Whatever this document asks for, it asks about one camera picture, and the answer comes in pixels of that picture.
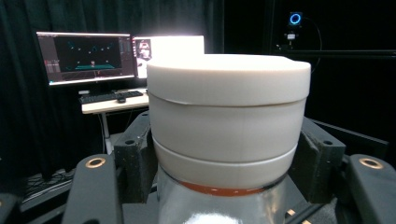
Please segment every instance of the blue ring light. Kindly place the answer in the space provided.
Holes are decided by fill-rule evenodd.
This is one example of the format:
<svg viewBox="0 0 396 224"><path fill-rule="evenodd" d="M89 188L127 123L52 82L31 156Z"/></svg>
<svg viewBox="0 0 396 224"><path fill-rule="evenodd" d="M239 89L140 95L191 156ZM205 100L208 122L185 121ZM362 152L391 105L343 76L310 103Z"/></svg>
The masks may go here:
<svg viewBox="0 0 396 224"><path fill-rule="evenodd" d="M290 16L290 24L298 25L301 21L301 15L298 13L291 14Z"/></svg>

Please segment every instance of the black fabric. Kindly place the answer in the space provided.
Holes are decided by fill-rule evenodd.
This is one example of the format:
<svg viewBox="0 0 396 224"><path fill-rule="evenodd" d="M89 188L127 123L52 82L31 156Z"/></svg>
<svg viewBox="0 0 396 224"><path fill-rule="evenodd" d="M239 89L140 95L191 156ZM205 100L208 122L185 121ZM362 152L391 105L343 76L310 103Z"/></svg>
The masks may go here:
<svg viewBox="0 0 396 224"><path fill-rule="evenodd" d="M222 53L223 5L215 0L0 0L0 180L50 176L103 151L99 118L81 113L78 90L84 86L48 86L36 31L203 35L206 53ZM116 89L118 84L103 85Z"/></svg>

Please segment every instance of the white desk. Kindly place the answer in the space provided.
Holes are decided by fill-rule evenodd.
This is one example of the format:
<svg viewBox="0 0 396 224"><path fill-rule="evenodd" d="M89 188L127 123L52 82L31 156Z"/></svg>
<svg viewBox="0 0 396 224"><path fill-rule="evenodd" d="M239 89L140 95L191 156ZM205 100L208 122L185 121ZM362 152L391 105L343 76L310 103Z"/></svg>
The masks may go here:
<svg viewBox="0 0 396 224"><path fill-rule="evenodd" d="M107 154L110 154L113 151L113 146L110 141L110 133L108 132L106 113L111 111L123 110L123 109L134 109L138 107L145 107L149 105L149 97L146 94L146 89L133 89L130 91L140 91L143 93L143 96L126 98L126 102L124 104L118 103L117 100L112 100L112 101L81 105L81 110L83 114L101 115Z"/></svg>

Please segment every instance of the computer mouse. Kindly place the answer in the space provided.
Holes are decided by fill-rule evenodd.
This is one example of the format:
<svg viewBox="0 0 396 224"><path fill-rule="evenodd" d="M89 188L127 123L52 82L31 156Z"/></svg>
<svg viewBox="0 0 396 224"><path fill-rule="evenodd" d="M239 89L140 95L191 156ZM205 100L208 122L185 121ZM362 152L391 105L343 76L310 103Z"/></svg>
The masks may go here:
<svg viewBox="0 0 396 224"><path fill-rule="evenodd" d="M119 104L124 104L126 102L126 98L124 96L120 96L119 98L117 98L117 102Z"/></svg>

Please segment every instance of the computer monitor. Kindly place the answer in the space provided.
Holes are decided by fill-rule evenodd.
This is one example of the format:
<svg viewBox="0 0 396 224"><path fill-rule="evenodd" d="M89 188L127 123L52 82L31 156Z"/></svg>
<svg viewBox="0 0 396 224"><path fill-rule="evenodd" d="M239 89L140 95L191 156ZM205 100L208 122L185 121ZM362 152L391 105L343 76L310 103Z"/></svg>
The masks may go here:
<svg viewBox="0 0 396 224"><path fill-rule="evenodd" d="M50 86L137 76L128 34L37 32Z"/></svg>

